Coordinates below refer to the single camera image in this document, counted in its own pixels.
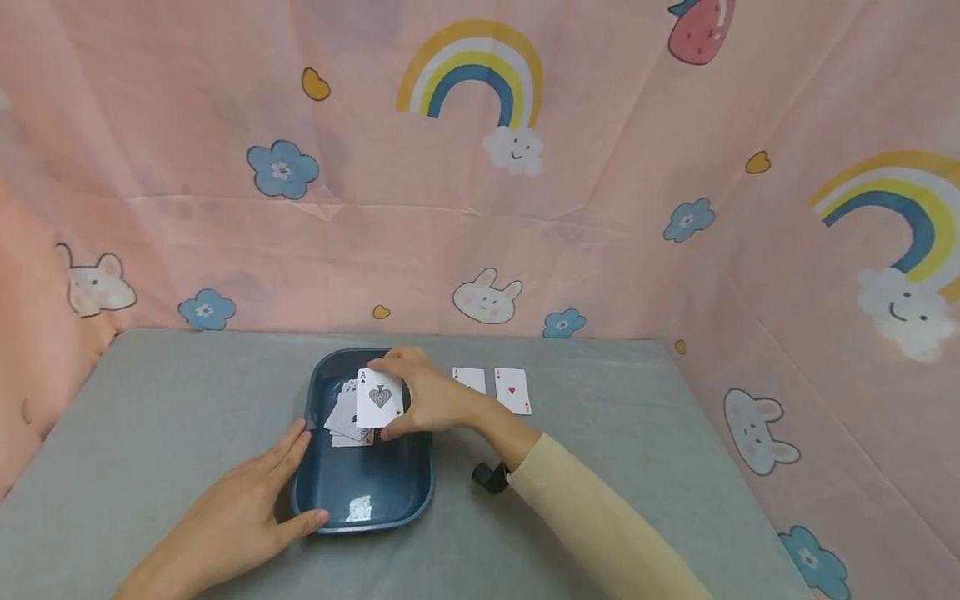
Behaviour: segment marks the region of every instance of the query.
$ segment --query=playing card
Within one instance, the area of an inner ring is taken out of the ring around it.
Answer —
[[[454,367],[453,378],[469,388],[473,388],[480,394],[487,393],[487,375],[483,369],[468,369],[467,367]]]
[[[398,377],[373,369],[361,369],[357,377],[358,427],[386,427],[403,414],[403,383]]]
[[[367,433],[360,440],[354,440],[347,436],[331,435],[330,446],[334,448],[353,448],[364,445],[373,445],[373,430],[364,429]]]
[[[527,392],[527,372],[523,369],[494,369],[496,399],[515,415],[530,415],[530,394]]]
[[[324,428],[329,429],[331,434],[337,433],[347,436],[353,440],[361,440],[366,429],[357,427],[357,394],[356,381],[350,380],[344,384],[343,389],[337,396],[337,403],[330,416],[324,422]]]

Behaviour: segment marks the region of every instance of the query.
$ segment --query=beige sleeve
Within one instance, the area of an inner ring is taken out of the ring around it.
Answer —
[[[642,516],[546,434],[509,479],[610,598],[712,597]]]

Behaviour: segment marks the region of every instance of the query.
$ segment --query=pink backdrop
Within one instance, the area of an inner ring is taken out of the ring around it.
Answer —
[[[130,327],[659,337],[818,598],[956,597],[958,23],[8,2],[0,492]]]

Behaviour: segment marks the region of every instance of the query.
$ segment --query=blue flower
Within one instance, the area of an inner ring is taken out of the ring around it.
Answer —
[[[685,242],[695,231],[710,227],[716,216],[710,210],[709,198],[701,198],[693,204],[682,203],[673,209],[670,225],[663,230],[663,239]]]
[[[271,197],[299,200],[306,195],[306,184],[320,176],[317,160],[301,154],[297,144],[285,139],[270,148],[253,146],[247,150],[247,162],[256,171],[256,189]]]
[[[177,312],[194,329],[220,331],[227,327],[227,319],[237,313],[237,305],[216,290],[207,288],[197,292],[194,298],[181,302]]]
[[[580,315],[576,308],[567,308],[562,313],[550,313],[543,320],[546,327],[543,328],[543,337],[555,340],[565,340],[574,331],[583,329],[587,324],[587,317]]]
[[[850,600],[843,561],[820,547],[809,529],[794,525],[789,534],[780,534],[780,542],[810,588],[820,590],[830,600]]]

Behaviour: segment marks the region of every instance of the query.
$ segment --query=rainbow print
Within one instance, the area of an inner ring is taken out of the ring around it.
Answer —
[[[446,95],[460,82],[489,85],[500,99],[497,126],[533,129],[540,116],[540,55],[518,30],[487,19],[458,21],[439,30],[410,61],[396,109],[439,118]]]
[[[864,206],[896,212],[913,239],[891,268],[948,302],[960,299],[960,162],[920,150],[886,152],[828,181],[809,204],[828,227]]]

